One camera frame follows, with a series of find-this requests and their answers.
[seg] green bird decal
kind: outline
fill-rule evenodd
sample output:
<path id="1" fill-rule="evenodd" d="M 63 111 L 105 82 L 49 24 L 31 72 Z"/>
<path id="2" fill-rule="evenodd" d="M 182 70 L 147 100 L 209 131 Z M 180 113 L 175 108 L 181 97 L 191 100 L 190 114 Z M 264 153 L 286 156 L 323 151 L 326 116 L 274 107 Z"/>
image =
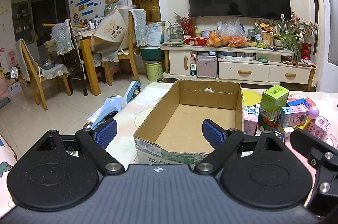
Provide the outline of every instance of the green bird decal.
<path id="1" fill-rule="evenodd" d="M 2 177 L 3 173 L 8 172 L 13 168 L 13 166 L 9 165 L 7 162 L 2 162 L 0 164 L 0 177 Z"/>

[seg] empty cardboard box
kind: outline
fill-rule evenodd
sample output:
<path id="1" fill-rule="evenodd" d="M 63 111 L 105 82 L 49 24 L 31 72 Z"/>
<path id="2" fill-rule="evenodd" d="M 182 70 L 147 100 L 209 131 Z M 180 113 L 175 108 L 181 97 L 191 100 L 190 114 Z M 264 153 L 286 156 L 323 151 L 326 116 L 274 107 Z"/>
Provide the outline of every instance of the empty cardboard box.
<path id="1" fill-rule="evenodd" d="M 214 150 L 202 135 L 203 121 L 243 131 L 243 107 L 238 83 L 176 81 L 134 134 L 139 162 L 199 163 Z"/>

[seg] floor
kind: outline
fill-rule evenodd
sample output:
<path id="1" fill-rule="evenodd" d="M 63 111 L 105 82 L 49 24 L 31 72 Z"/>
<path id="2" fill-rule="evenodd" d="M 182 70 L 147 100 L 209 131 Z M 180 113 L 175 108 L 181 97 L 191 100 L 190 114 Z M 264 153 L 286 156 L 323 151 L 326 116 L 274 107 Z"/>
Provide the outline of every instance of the floor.
<path id="1" fill-rule="evenodd" d="M 117 74 L 114 76 L 113 85 L 100 82 L 101 94 L 93 96 L 88 91 L 84 96 L 80 84 L 73 84 L 74 93 L 68 96 L 64 90 L 57 92 L 52 83 L 43 83 L 48 110 L 41 105 L 36 105 L 33 93 L 26 89 L 12 97 L 11 102 L 0 108 L 0 134 L 11 145 L 18 159 L 48 130 L 55 129 L 60 134 L 75 134 L 87 122 L 105 99 L 111 95 L 123 96 L 132 75 Z M 146 74 L 140 74 L 142 88 L 151 83 Z M 269 86 L 246 85 L 243 88 L 268 89 Z"/>

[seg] metal screw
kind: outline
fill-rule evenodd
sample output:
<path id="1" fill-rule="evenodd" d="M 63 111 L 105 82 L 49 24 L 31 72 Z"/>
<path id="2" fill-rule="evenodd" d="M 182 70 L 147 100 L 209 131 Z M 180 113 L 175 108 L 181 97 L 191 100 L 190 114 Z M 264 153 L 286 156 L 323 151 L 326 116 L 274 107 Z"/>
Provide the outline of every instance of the metal screw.
<path id="1" fill-rule="evenodd" d="M 210 163 L 199 163 L 197 168 L 202 172 L 209 172 L 214 168 L 214 166 L 212 166 Z"/>
<path id="2" fill-rule="evenodd" d="M 326 153 L 324 154 L 324 156 L 325 156 L 325 158 L 326 158 L 327 160 L 330 160 L 330 159 L 333 157 L 333 154 L 332 154 L 332 152 L 326 152 Z"/>
<path id="3" fill-rule="evenodd" d="M 121 164 L 119 163 L 108 163 L 105 167 L 111 172 L 117 172 L 122 168 Z"/>
<path id="4" fill-rule="evenodd" d="M 323 182 L 320 184 L 320 187 L 319 187 L 319 190 L 322 192 L 322 193 L 327 193 L 329 190 L 330 190 L 330 184 L 327 183 L 327 182 Z"/>

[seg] cabinet handle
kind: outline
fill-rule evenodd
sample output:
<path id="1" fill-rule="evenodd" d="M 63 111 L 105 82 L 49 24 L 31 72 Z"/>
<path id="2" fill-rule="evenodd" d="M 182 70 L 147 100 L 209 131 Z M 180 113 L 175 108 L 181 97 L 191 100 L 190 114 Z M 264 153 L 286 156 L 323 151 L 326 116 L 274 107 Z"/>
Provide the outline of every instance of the cabinet handle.
<path id="1" fill-rule="evenodd" d="M 296 74 L 285 74 L 285 77 L 295 78 L 295 77 L 296 77 Z"/>
<path id="2" fill-rule="evenodd" d="M 239 70 L 237 71 L 238 74 L 251 74 L 251 70 L 247 70 L 247 71 L 244 71 L 244 70 Z"/>
<path id="3" fill-rule="evenodd" d="M 188 70 L 188 57 L 184 57 L 184 69 Z"/>

